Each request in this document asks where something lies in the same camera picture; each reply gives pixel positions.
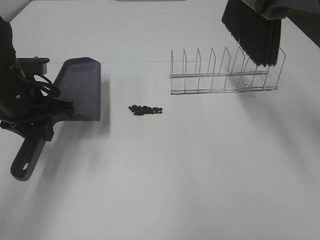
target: black bristles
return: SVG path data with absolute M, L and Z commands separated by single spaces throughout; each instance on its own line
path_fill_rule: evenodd
M 228 0 L 222 22 L 258 66 L 277 64 L 281 20 L 267 20 L 242 0 Z

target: gray wall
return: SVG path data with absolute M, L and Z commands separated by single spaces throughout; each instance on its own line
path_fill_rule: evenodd
M 5 21 L 11 21 L 30 0 L 0 0 L 0 16 Z

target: gray dustpan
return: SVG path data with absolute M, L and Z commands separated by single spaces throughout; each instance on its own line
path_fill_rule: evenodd
M 67 60 L 54 85 L 61 91 L 59 100 L 73 103 L 74 114 L 53 116 L 45 126 L 30 129 L 11 166 L 11 174 L 19 181 L 27 181 L 35 169 L 48 140 L 44 128 L 52 128 L 61 121 L 100 121 L 101 64 L 98 61 L 89 57 Z

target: white table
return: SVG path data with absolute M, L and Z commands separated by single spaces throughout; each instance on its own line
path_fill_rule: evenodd
M 33 1 L 12 21 L 17 56 L 49 57 L 51 79 L 102 62 L 102 119 L 55 126 L 27 182 L 10 175 L 23 140 L 1 131 L 1 240 L 319 239 L 314 43 L 283 21 L 277 92 L 169 94 L 170 49 L 233 46 L 225 4 Z

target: dish rack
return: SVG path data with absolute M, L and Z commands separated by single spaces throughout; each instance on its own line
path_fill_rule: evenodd
M 286 54 L 281 48 L 277 65 L 266 67 L 255 65 L 240 46 L 237 47 L 233 61 L 229 49 L 225 47 L 221 62 L 217 61 L 216 53 L 211 48 L 207 64 L 202 61 L 199 48 L 196 51 L 195 61 L 188 61 L 186 51 L 183 49 L 182 62 L 174 61 L 174 53 L 171 50 L 169 75 L 171 94 L 275 91 L 278 89 L 285 60 Z

